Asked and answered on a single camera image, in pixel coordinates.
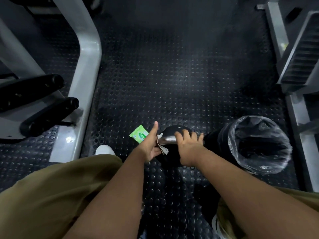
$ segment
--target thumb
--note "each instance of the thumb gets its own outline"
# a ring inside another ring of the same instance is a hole
[[[151,137],[156,136],[158,128],[159,128],[159,123],[157,121],[155,121],[152,130],[149,132],[149,135]]]

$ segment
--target studded rubber flooring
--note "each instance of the studded rubber flooring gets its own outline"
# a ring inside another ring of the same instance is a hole
[[[208,133],[243,115],[262,115],[289,134],[266,16],[255,10],[264,2],[107,3],[94,17],[102,61],[81,157],[108,144],[125,160],[137,145],[129,134],[140,124],[150,130],[155,120],[160,131],[180,124]],[[64,76],[66,94],[78,57],[76,37],[63,20],[39,23],[52,59],[35,59],[46,72]],[[0,191],[49,165],[56,131],[0,145]],[[147,238],[215,238],[209,225],[214,209],[207,207],[207,201],[215,199],[209,182],[196,168],[170,168],[159,161],[145,167],[140,231]],[[259,178],[274,186],[300,188],[293,161],[283,172]]]

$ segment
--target hand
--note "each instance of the hand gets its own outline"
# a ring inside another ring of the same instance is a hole
[[[195,132],[192,132],[192,136],[189,136],[187,130],[183,130],[183,136],[179,132],[175,132],[174,135],[181,156],[181,164],[187,167],[196,167],[198,155],[206,150],[203,146],[204,133],[198,139]]]
[[[157,145],[157,130],[159,128],[159,124],[157,121],[154,122],[154,126],[146,138],[136,147],[136,149],[142,150],[145,152],[146,161],[151,161],[154,157],[160,155],[162,153],[160,148],[155,147]]]

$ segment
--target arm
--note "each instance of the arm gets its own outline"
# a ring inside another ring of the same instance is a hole
[[[175,135],[181,164],[204,174],[248,238],[318,238],[317,211],[204,148],[203,134]]]
[[[86,207],[63,239],[136,239],[141,219],[144,162],[161,153],[155,148],[158,123],[127,157],[122,167]]]

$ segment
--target green wipe packet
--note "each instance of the green wipe packet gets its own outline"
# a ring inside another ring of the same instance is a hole
[[[142,125],[139,125],[138,128],[136,128],[134,132],[130,134],[130,137],[134,138],[134,140],[137,141],[138,143],[141,143],[143,142],[143,140],[146,138],[147,135],[148,135],[148,131],[146,131]]]

